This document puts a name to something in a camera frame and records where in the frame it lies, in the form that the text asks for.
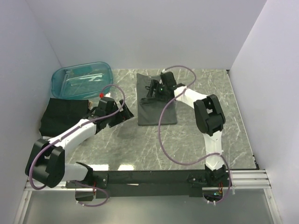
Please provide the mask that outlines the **grey t-shirt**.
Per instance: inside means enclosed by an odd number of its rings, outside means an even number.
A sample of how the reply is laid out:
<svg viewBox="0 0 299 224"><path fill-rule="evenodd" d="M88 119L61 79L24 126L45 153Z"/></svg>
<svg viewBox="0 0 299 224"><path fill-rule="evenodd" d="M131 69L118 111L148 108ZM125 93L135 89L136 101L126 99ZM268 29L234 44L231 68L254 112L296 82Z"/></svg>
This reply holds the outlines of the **grey t-shirt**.
<svg viewBox="0 0 299 224"><path fill-rule="evenodd" d="M136 74L136 92L137 92L137 119L139 126L157 126L161 112L167 102L155 101L153 103L142 103L142 98L145 98L148 90L146 86L150 86L151 80L160 81L160 76L146 76ZM171 103L163 114L161 125L177 124L177 115L174 103Z"/></svg>

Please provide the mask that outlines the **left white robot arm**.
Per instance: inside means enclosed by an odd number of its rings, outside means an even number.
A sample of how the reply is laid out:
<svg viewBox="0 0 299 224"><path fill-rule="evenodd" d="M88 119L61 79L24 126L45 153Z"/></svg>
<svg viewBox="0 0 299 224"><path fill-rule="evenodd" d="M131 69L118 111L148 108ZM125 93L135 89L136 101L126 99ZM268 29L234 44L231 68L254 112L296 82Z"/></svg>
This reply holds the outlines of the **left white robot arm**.
<svg viewBox="0 0 299 224"><path fill-rule="evenodd" d="M37 140L31 150L25 174L30 182L34 180L44 187L53 188L61 181L76 181L87 188L96 183L93 169L81 162L68 164L65 157L83 141L96 135L106 127L114 127L133 118L124 100L116 103L110 97L102 97L96 107L74 126L48 140Z"/></svg>

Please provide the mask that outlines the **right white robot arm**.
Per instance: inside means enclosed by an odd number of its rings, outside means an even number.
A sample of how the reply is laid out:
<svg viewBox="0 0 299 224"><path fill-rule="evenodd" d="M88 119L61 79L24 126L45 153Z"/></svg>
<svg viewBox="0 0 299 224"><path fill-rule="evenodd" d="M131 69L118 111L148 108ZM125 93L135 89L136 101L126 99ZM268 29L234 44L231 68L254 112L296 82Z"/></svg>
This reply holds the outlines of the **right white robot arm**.
<svg viewBox="0 0 299 224"><path fill-rule="evenodd" d="M161 149L163 147L160 130L161 121L167 107L176 101L182 102L194 109L196 125L204 136L206 149L205 179L200 183L216 186L226 177L225 162L222 159L221 137L226 122L222 107L216 95L200 94L184 84L178 84L172 72L162 72L160 81L152 80L145 89L148 94L142 99L143 103L164 101L167 104L163 108L158 120L158 140Z"/></svg>

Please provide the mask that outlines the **teal plastic bin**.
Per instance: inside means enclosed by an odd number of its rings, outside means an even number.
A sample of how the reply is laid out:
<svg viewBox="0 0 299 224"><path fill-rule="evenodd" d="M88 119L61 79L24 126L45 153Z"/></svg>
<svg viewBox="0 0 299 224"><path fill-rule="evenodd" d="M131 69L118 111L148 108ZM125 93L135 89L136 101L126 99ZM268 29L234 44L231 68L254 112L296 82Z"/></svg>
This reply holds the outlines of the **teal plastic bin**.
<svg viewBox="0 0 299 224"><path fill-rule="evenodd" d="M105 62L64 67L51 78L51 93L59 99L88 99L109 92L114 81L111 67Z"/></svg>

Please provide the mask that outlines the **folded black t-shirt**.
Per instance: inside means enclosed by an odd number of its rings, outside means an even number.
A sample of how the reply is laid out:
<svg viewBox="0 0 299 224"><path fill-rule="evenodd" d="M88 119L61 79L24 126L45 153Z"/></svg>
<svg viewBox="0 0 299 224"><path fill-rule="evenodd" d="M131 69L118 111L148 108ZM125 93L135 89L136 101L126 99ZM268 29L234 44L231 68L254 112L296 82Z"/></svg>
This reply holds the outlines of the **folded black t-shirt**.
<svg viewBox="0 0 299 224"><path fill-rule="evenodd" d="M88 114L88 100L50 98L39 128L43 137L56 137L77 124Z"/></svg>

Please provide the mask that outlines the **black base beam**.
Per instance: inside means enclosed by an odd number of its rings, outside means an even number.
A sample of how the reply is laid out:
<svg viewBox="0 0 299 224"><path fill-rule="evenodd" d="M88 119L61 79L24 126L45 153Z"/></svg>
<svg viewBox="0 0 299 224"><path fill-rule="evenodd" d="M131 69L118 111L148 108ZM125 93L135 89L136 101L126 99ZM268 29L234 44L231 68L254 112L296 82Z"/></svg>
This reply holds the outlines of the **black base beam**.
<svg viewBox="0 0 299 224"><path fill-rule="evenodd" d="M227 171L150 170L95 171L90 183L68 181L67 189L76 190L79 201L109 197L189 196L203 197L204 188L231 186Z"/></svg>

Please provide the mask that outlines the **aluminium frame rail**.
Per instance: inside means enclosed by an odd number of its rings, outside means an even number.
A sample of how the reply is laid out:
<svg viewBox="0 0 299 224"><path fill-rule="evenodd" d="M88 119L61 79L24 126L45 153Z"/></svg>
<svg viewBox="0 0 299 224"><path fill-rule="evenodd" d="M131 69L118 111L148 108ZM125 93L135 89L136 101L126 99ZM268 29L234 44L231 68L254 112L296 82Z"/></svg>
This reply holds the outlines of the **aluminium frame rail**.
<svg viewBox="0 0 299 224"><path fill-rule="evenodd" d="M90 169L92 169L92 177L91 181L94 178L94 172L95 171L110 171L108 169L107 164L102 165L90 165ZM133 169L133 166L122 164L120 165L119 169L117 171L135 171ZM264 170L226 170L229 174L229 179L231 181L232 188L244 188L244 189L258 189L258 188L269 188L270 182L268 179L268 176ZM75 181L76 183L82 183L84 186L87 183L90 183L88 181L76 181L73 177L63 177L60 178L58 181L54 181L54 183L45 184L41 183L40 181L34 180L34 186L30 184L30 182L27 182L25 185L25 190L33 191L33 190L51 190L51 189L66 189L66 183L68 181Z"/></svg>

